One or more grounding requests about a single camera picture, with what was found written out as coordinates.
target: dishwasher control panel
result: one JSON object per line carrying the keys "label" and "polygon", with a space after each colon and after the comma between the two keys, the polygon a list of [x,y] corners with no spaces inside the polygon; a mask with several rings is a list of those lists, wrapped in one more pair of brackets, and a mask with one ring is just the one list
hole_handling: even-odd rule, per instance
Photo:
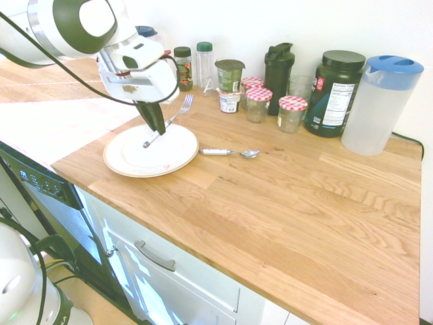
{"label": "dishwasher control panel", "polygon": [[76,210],[83,208],[74,186],[69,181],[1,142],[0,156],[19,180],[69,207]]}

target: fork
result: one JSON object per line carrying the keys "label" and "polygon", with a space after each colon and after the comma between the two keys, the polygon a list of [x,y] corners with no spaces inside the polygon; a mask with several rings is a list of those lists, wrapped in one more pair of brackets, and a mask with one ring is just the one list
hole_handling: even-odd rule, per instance
{"label": "fork", "polygon": [[[191,105],[192,105],[192,100],[193,100],[193,95],[191,95],[190,93],[185,96],[185,100],[183,101],[183,105],[182,105],[181,109],[178,111],[178,113],[176,115],[174,115],[173,117],[170,117],[167,121],[165,121],[164,125],[166,128],[169,127],[171,125],[171,123],[173,123],[175,118],[177,118],[179,115],[185,114],[186,112],[189,111],[189,109],[191,108]],[[158,132],[158,130],[155,130],[152,133],[152,135],[144,142],[143,148],[148,148],[150,146],[150,144],[153,141],[155,141],[155,139],[159,136],[160,136],[160,133]]]}

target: black container lid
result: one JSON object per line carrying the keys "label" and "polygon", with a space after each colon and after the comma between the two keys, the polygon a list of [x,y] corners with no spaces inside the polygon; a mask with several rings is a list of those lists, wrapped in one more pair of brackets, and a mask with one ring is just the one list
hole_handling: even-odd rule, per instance
{"label": "black container lid", "polygon": [[281,43],[271,46],[265,54],[265,64],[270,66],[280,66],[282,68],[291,67],[295,63],[295,55],[290,52],[293,46],[291,43]]}
{"label": "black container lid", "polygon": [[144,37],[151,37],[158,34],[158,32],[156,32],[156,30],[151,26],[136,26],[135,28],[137,29],[138,34]]}
{"label": "black container lid", "polygon": [[188,56],[191,56],[191,49],[187,46],[176,47],[175,56],[178,58],[187,58]]}
{"label": "black container lid", "polygon": [[341,71],[358,71],[364,67],[365,56],[351,51],[327,51],[323,54],[324,66],[330,66]]}

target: spoon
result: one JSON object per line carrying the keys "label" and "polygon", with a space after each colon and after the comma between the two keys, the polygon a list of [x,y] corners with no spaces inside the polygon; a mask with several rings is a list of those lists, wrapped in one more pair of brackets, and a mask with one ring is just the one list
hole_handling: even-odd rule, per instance
{"label": "spoon", "polygon": [[236,152],[228,149],[201,149],[201,154],[216,154],[219,156],[226,156],[228,154],[239,154],[242,158],[255,158],[260,154],[258,150],[246,150],[244,152]]}

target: black shaker bottle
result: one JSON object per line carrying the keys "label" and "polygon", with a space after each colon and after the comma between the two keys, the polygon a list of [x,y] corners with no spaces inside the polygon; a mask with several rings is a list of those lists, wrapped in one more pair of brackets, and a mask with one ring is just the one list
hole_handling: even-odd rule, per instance
{"label": "black shaker bottle", "polygon": [[265,84],[264,88],[272,91],[268,115],[277,116],[278,101],[287,94],[290,71],[295,62],[295,55],[290,52],[291,43],[271,46],[265,54]]}

